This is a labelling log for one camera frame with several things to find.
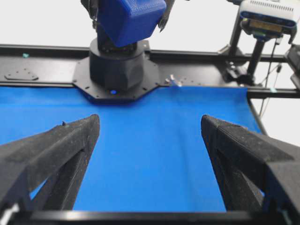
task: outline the white wall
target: white wall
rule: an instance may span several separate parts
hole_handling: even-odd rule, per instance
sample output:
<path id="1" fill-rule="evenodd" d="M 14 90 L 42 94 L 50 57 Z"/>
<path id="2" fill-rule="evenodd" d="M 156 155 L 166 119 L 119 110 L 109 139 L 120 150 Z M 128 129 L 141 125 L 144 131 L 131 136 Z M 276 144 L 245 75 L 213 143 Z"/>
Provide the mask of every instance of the white wall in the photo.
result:
<path id="1" fill-rule="evenodd" d="M 230 40 L 238 7 L 226 0 L 177 0 L 164 32 L 155 31 L 149 38 L 152 49 L 217 51 Z M 87 12 L 80 0 L 1 0 L 0 43 L 21 45 L 89 46 L 96 37 Z M 288 37 L 276 53 L 289 49 Z M 300 44 L 300 32 L 295 44 Z M 254 38 L 243 33 L 240 49 L 252 52 Z M 266 44 L 264 53 L 271 53 L 274 41 Z M 267 73 L 268 63 L 256 72 L 257 80 Z M 294 88 L 292 70 L 286 65 L 277 87 Z M 270 136 L 300 146 L 298 127 L 300 100 L 272 99 L 263 118 Z"/>

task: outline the metal bracket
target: metal bracket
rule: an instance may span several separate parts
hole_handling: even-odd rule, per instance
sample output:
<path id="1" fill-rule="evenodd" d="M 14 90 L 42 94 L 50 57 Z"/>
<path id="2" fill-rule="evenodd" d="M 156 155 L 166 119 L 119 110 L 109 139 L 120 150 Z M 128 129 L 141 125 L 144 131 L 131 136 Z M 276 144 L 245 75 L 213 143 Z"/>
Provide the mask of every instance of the metal bracket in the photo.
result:
<path id="1" fill-rule="evenodd" d="M 12 73 L 4 75 L 7 80 L 18 80 L 18 81 L 35 81 L 38 76 L 27 68 L 16 70 Z"/>

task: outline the black metal frame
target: black metal frame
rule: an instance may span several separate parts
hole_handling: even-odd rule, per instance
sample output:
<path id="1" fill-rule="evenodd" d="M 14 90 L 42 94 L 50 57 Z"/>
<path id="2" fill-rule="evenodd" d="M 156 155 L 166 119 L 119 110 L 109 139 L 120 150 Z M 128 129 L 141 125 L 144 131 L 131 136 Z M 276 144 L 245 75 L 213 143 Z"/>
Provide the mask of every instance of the black metal frame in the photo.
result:
<path id="1" fill-rule="evenodd" d="M 226 69 L 228 62 L 233 62 L 238 65 L 243 65 L 247 61 L 251 60 L 251 54 L 243 54 L 238 49 L 238 40 L 241 34 L 241 28 L 239 27 L 240 18 L 237 16 L 236 24 L 233 30 L 232 38 L 230 44 L 220 52 L 181 52 L 181 51 L 161 51 L 161 50 L 151 50 L 146 48 L 145 54 L 146 57 L 153 61 L 154 63 L 161 66 L 160 72 L 162 74 L 160 83 L 157 86 L 169 86 L 170 83 L 166 80 L 168 78 L 167 74 L 170 74 L 172 70 L 169 67 L 180 67 L 181 70 L 193 70 L 194 68 L 200 67 L 200 70 L 207 69 L 208 66 L 216 67 L 220 71 L 217 74 L 217 77 L 204 77 L 199 78 L 198 75 L 193 75 L 188 73 L 189 81 L 186 81 L 186 77 L 180 77 L 184 81 L 184 85 L 187 86 L 220 86 L 228 88 L 239 88 L 237 83 L 232 83 L 224 81 L 222 76 L 222 71 Z M 20 63 L 20 58 L 22 54 L 27 53 L 30 57 L 33 57 L 33 60 L 37 59 L 36 62 L 40 59 L 50 59 L 57 60 L 61 62 L 70 61 L 74 64 L 74 68 L 77 62 L 83 58 L 89 56 L 89 48 L 72 48 L 72 47 L 49 47 L 49 46 L 19 46 L 19 45 L 0 45 L 0 63 L 1 57 L 7 59 L 10 58 L 12 61 L 15 59 L 19 60 L 17 63 Z M 286 59 L 283 55 L 265 55 L 261 57 L 261 62 L 278 62 L 286 63 Z M 213 68 L 206 70 L 208 73 L 214 73 Z M 0 79 L 0 86 L 30 86 L 30 87 L 62 87 L 62 88 L 72 88 L 73 79 L 68 82 L 40 82 L 37 81 L 20 81 L 20 82 L 10 82 Z M 261 87 L 250 87 L 247 91 L 247 99 L 249 107 L 257 121 L 258 126 L 260 127 L 261 132 L 266 135 L 267 132 L 255 110 L 251 99 L 266 99 L 266 98 L 300 98 L 300 92 L 297 89 L 277 89 L 276 92 L 272 92 L 269 89 Z M 236 173 L 240 174 L 239 184 L 242 184 L 243 187 L 251 187 L 252 189 L 247 194 L 253 195 L 252 198 L 248 199 L 258 199 L 259 196 L 258 188 L 253 185 L 249 179 L 247 179 L 242 173 L 234 170 Z M 61 210 L 61 209 L 70 209 L 71 204 L 68 207 L 63 207 L 62 203 L 59 203 L 59 206 L 54 204 L 49 204 L 49 207 L 46 207 L 48 201 L 45 198 L 39 197 L 48 196 L 49 190 L 53 188 L 53 184 L 57 180 L 62 180 L 63 178 L 58 175 L 53 175 L 51 179 L 48 179 L 47 185 L 42 189 L 38 195 L 38 199 L 43 199 L 39 201 L 41 204 L 35 203 L 36 207 L 34 209 L 45 209 L 45 210 Z M 253 205 L 253 209 L 257 209 L 258 206 L 261 206 L 261 202 L 258 201 Z M 239 207 L 240 209 L 246 209 L 245 204 L 239 206 L 231 205 L 230 202 L 227 203 L 228 208 L 232 207 L 235 209 Z M 39 224 L 39 223 L 49 223 L 51 224 L 285 224 L 286 218 L 282 212 L 228 212 L 228 213 L 92 213 L 92 212 L 70 212 L 70 211 L 34 211 L 34 212 L 19 212 L 13 215 L 13 220 L 9 224 Z"/>

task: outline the blue cloth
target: blue cloth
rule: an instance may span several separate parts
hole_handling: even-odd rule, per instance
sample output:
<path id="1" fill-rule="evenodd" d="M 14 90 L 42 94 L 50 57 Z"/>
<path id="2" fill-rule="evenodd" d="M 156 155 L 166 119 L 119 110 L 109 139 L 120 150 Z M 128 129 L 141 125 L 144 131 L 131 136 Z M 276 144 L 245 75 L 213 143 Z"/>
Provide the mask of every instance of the blue cloth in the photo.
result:
<path id="1" fill-rule="evenodd" d="M 128 105 L 95 105 L 77 89 L 0 88 L 0 144 L 91 114 L 100 138 L 75 210 L 224 211 L 201 138 L 204 114 L 259 128 L 247 89 L 159 88 Z"/>

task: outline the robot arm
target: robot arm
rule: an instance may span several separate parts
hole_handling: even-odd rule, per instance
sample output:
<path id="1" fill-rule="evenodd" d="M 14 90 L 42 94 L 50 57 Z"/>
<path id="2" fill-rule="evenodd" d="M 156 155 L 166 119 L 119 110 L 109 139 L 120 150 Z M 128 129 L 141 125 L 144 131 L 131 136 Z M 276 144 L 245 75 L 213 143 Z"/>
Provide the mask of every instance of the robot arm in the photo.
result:
<path id="1" fill-rule="evenodd" d="M 90 18 L 92 20 L 96 21 L 97 16 L 98 16 L 98 9 L 101 4 L 101 0 L 81 0 L 81 3 L 89 12 Z M 172 8 L 174 6 L 175 0 L 165 0 L 165 3 L 166 3 L 166 10 L 158 23 L 158 27 L 160 28 L 161 32 L 165 29 L 165 27 L 169 21 L 169 17 L 170 17 Z"/>

